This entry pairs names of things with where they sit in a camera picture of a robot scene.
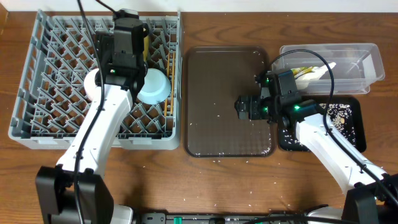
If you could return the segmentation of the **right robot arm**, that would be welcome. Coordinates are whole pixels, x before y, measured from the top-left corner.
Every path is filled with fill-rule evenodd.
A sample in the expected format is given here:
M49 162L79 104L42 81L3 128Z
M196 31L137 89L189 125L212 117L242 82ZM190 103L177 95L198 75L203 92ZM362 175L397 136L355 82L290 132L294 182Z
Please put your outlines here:
M266 120L290 131L333 176L345 196L343 208L322 205L302 215L280 217L298 223L397 223L397 176L365 158L314 100L303 100L291 70L256 78L260 95L239 96L239 119Z

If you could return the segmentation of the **white saucer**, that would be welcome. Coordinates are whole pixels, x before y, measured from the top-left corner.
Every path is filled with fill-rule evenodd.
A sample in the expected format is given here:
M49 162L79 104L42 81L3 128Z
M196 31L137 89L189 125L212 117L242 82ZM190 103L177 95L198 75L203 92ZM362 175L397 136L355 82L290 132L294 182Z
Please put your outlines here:
M88 72L83 82L83 87L86 96L90 101L93 101L95 96L95 89L96 89L95 77L98 72L99 72L98 68Z

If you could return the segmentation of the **white napkin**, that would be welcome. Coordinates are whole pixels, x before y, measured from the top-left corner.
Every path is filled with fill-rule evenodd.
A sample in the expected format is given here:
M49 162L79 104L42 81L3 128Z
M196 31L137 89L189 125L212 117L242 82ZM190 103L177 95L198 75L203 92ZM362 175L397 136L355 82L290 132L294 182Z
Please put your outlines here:
M298 90L303 90L308 87L310 82L314 82L315 80L319 80L326 72L329 71L328 67L333 69L336 66L335 62L331 62L328 65L323 65L321 67L314 67L313 71L307 74L304 74L298 78L295 78L296 86Z

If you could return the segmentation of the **light blue bowl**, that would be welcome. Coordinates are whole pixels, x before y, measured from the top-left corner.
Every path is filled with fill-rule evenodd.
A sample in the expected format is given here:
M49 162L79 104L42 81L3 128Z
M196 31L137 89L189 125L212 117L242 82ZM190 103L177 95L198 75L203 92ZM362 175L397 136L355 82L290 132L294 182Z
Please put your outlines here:
M145 104L156 105L165 101L170 92L171 84L166 75L158 69L149 68L137 98Z

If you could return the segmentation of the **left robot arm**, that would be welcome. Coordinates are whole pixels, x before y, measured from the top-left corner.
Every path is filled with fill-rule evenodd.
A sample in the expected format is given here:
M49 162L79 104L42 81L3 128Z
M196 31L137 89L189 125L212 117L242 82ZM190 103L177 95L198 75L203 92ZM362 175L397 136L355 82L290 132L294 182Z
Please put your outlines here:
M91 37L98 69L94 97L70 147L56 166L35 178L44 223L132 223L131 207L118 205L104 182L109 152L121 123L144 85L148 27L137 12L113 12L112 34Z

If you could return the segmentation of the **green orange snack wrapper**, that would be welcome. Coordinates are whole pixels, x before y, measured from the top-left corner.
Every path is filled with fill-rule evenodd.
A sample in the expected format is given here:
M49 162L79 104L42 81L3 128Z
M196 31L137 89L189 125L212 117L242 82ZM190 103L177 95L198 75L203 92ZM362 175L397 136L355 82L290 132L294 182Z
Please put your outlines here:
M304 74L312 72L314 67L299 67L299 68L292 68L291 71L295 78L298 78Z

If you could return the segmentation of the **yellow plate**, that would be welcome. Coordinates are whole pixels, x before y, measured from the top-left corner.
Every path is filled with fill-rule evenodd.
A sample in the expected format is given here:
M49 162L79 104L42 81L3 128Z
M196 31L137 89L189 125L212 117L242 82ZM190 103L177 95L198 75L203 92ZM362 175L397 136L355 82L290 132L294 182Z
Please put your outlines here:
M147 62L147 56L149 53L149 31L144 28L144 51L143 51L143 56L144 56L144 61Z

